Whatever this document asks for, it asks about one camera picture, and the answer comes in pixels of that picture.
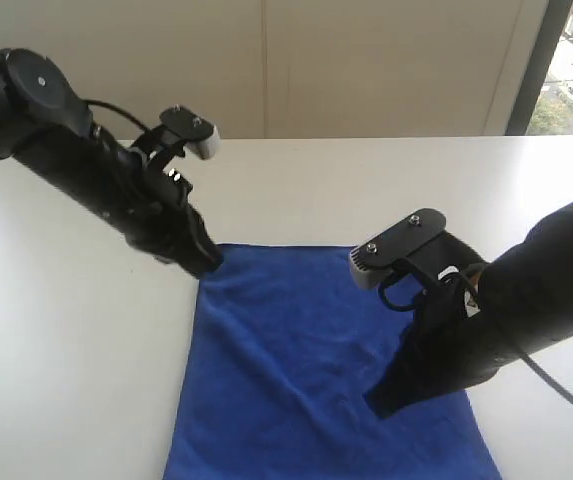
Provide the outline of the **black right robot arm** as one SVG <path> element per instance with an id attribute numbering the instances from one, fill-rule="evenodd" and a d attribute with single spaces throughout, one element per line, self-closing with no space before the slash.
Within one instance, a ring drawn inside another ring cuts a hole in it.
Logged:
<path id="1" fill-rule="evenodd" d="M 407 406 L 479 385 L 515 361 L 573 337 L 573 202 L 547 215 L 493 261 L 418 210 L 354 248 L 357 285 L 385 297 L 411 277 L 413 318 L 382 377 L 365 395 L 387 418 Z"/>

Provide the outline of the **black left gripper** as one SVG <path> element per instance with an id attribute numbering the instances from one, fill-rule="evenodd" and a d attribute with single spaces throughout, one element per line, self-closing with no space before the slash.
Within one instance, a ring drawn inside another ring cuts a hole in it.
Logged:
<path id="1" fill-rule="evenodd" d="M 129 246 L 201 278 L 221 266 L 223 255 L 190 204 L 193 185 L 168 167 L 173 158 L 185 155 L 185 146 L 184 138 L 162 125 L 129 146 L 96 125 L 90 209 Z"/>

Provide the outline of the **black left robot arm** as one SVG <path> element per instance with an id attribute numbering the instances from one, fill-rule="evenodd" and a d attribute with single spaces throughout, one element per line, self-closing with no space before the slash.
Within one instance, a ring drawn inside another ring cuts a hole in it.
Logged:
<path id="1" fill-rule="evenodd" d="M 170 167 L 217 150 L 215 124 L 176 105 L 124 146 L 96 122 L 56 64 L 28 49 L 0 50 L 0 160 L 14 158 L 119 232 L 135 250 L 195 278 L 223 256 L 190 204 L 191 182 Z"/>

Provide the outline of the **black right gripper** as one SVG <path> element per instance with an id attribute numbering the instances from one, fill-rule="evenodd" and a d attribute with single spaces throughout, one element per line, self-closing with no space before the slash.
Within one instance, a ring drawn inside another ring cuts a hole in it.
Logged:
<path id="1" fill-rule="evenodd" d="M 429 285 L 382 377 L 365 393 L 379 419 L 407 406 L 483 383 L 517 360 L 513 340 L 487 311 L 471 315 L 472 277 L 487 262 L 451 234 L 440 234 L 406 262 Z"/>

